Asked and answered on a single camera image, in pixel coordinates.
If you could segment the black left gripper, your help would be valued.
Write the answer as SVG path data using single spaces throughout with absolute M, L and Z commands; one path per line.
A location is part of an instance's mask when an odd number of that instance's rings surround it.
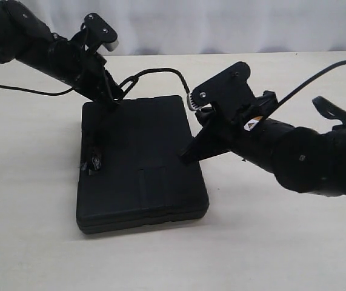
M 48 50 L 50 68 L 60 81 L 89 100 L 118 105 L 123 90 L 105 69 L 105 58 L 88 49 L 87 36 L 87 30 L 80 30 L 71 39 L 55 39 Z

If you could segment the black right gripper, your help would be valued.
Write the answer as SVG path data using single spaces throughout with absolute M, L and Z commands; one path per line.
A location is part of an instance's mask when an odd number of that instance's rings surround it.
M 184 164 L 232 152 L 264 170 L 272 170 L 271 154 L 276 143 L 295 129 L 274 119 L 262 121 L 261 115 L 247 122 L 240 119 L 228 123 L 213 107 L 198 110 L 196 117 L 202 129 L 179 153 Z

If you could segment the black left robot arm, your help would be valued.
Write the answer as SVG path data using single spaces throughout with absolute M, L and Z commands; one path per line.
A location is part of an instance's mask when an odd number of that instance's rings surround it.
M 101 46 L 113 51 L 118 35 L 97 13 L 85 16 L 70 39 L 50 28 L 20 1 L 0 1 L 0 64 L 19 61 L 107 107 L 124 97 L 105 69 Z

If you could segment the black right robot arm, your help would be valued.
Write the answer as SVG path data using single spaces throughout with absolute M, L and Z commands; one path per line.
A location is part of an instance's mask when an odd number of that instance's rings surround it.
M 232 152 L 273 174 L 287 190 L 346 196 L 346 111 L 322 96 L 312 103 L 323 117 L 340 123 L 327 133 L 318 133 L 275 119 L 261 121 L 277 104 L 271 91 L 243 103 L 236 122 L 226 121 L 216 106 L 206 107 L 196 112 L 202 130 L 181 159 L 189 164 Z

